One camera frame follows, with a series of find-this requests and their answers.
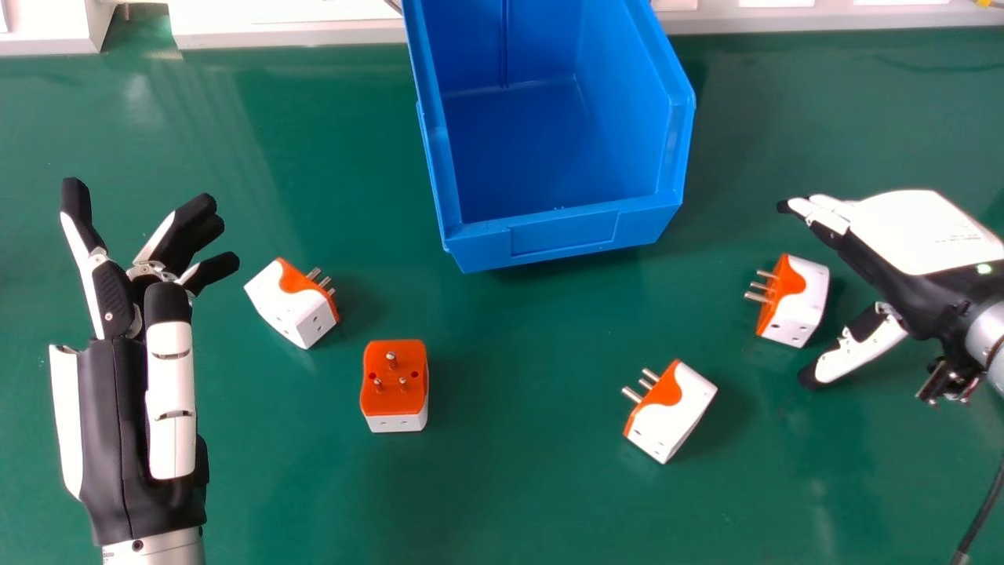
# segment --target plug prong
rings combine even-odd
[[[767,297],[758,295],[756,293],[746,293],[745,295],[743,295],[743,298],[746,299],[746,300],[748,300],[748,301],[756,301],[758,303],[769,303],[770,302],[769,300],[767,300]]]
[[[639,404],[639,403],[642,402],[642,396],[639,395],[639,393],[637,393],[634,390],[632,390],[632,388],[630,386],[625,386],[625,387],[621,388],[620,389],[620,393],[623,394],[624,396],[626,396],[628,398],[631,398],[632,400],[634,400],[636,404]]]

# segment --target blue storage bin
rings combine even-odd
[[[405,0],[443,247],[464,272],[656,241],[695,96],[648,0]]]

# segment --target green table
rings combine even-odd
[[[163,215],[220,202],[241,272],[197,304],[206,528],[221,564],[941,564],[1004,445],[989,388],[913,398],[934,344],[825,392],[795,371],[875,295],[780,198],[933,186],[1004,230],[1000,30],[674,40],[699,94],[687,198],[652,246],[463,275],[443,252],[405,46],[186,54],[134,10],[107,53],[0,61],[0,563],[96,563],[58,470],[46,344],[88,321],[56,210],[63,176],[129,261]],[[783,251],[829,264],[814,343],[753,335],[741,299]],[[242,292],[316,264],[343,326],[309,352]],[[419,337],[431,417],[373,436],[373,339]],[[661,467],[617,390],[680,357],[719,386]],[[1004,559],[1004,511],[973,548]]]

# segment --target robotic hand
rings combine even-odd
[[[201,565],[209,459],[190,300],[239,266],[227,252],[189,267],[223,233],[216,201],[202,194],[169,214],[128,271],[108,258],[77,179],[63,181],[59,221],[94,328],[83,351],[49,346],[63,482],[105,565]]]
[[[861,201],[817,194],[778,204],[847,262],[885,302],[848,324],[802,369],[810,389],[833,383],[904,338],[936,338],[944,356],[917,397],[968,402],[988,379],[1004,395],[1004,244],[931,190],[898,190]]]

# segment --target orange and white plug adapter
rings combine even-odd
[[[682,361],[674,361],[663,376],[642,369],[638,382],[643,396],[630,386],[620,389],[638,406],[624,427],[624,438],[661,464],[684,445],[718,392],[718,387]]]
[[[422,432],[429,420],[429,360],[422,340],[369,342],[359,408],[369,432]]]
[[[801,348],[819,327],[826,308],[829,268],[817,262],[784,253],[774,270],[757,270],[762,282],[750,287],[763,294],[747,292],[746,300],[760,303],[756,335]]]
[[[314,279],[320,269],[303,274],[285,259],[278,257],[248,280],[248,294],[258,314],[287,340],[302,349],[310,349],[331,328],[338,325],[331,277]]]

